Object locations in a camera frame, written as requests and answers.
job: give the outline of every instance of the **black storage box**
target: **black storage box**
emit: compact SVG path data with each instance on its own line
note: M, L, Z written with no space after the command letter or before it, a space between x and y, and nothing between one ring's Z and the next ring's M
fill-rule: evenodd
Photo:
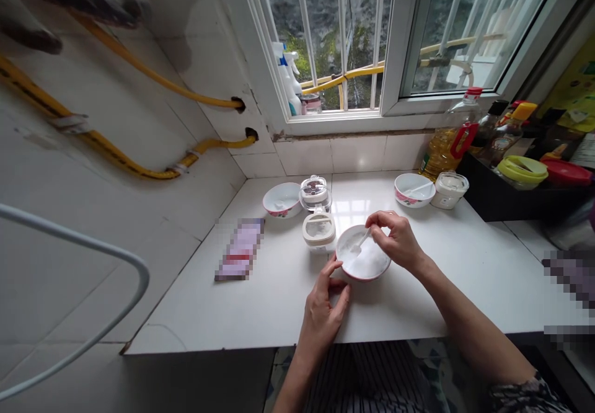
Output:
M548 182L534 190L517 190L469 153L457 173L469 180L465 199L486 222L558 218L595 193L593 186L548 188Z

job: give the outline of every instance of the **small bowl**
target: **small bowl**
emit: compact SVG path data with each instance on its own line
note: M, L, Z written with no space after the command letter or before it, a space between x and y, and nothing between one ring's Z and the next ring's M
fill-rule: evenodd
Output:
M421 187L424 184L432 184L413 194L405 196L409 190ZM395 179L395 199L405 207L421 208L432 201L436 194L436 186L427 177L417 173L405 173Z
M371 277L361 277L361 276L357 276L353 270L350 270L349 263L350 263L350 261L353 260L353 258L352 258L352 256L350 256L350 252L349 252L350 247L348 247L347 244L351 245L354 242L357 243L366 234L367 230L368 229L366 229L366 226L364 226L364 225L355 225L353 227L349 227L339 237L339 240L337 241L337 248L336 248L337 260L343 261L342 269L345 272L345 275L347 275L350 278L353 278L354 280L361 281L361 282L370 282L377 278L380 278L380 276L384 272L386 272L386 270L390 266L390 258L387 255L385 255L386 262L384 263L383 268L379 269L379 271L376 275L373 275Z
M285 182L267 191L262 198L262 206L274 218L293 218L302 211L299 203L299 184Z

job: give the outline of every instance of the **white spoon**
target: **white spoon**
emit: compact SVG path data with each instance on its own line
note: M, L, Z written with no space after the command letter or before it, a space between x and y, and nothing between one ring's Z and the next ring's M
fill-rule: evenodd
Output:
M430 185L434 185L434 182L428 182L427 184L423 184L421 187L417 187L416 189L413 190L407 190L405 193L403 193L405 196L409 196L413 193L415 193L416 191L419 190L423 190L425 187L429 187Z
M365 240L367 240L370 237L371 233L372 231L370 229L366 230L366 234L359 240L359 242L355 246L353 246L350 249L350 251L359 255L361 253L361 245L364 243Z

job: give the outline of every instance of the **window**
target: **window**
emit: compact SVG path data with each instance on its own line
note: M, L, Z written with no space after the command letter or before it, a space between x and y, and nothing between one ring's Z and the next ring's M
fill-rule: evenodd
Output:
M514 98L578 0L222 1L272 130L313 135L435 127L471 85L485 107ZM349 77L321 90L321 114L291 116L276 40L303 89Z

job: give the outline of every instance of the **floral bowl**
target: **floral bowl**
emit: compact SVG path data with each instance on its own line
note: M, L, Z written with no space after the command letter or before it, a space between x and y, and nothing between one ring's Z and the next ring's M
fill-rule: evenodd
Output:
M422 185L428 185L425 188L414 191L411 194L409 190L415 190ZM420 208L430 203L436 194L436 187L427 177L416 173L401 174L395 179L395 199L405 207Z
M262 206L274 218L293 218L302 211L299 203L300 186L294 182L285 182L267 191L262 198Z

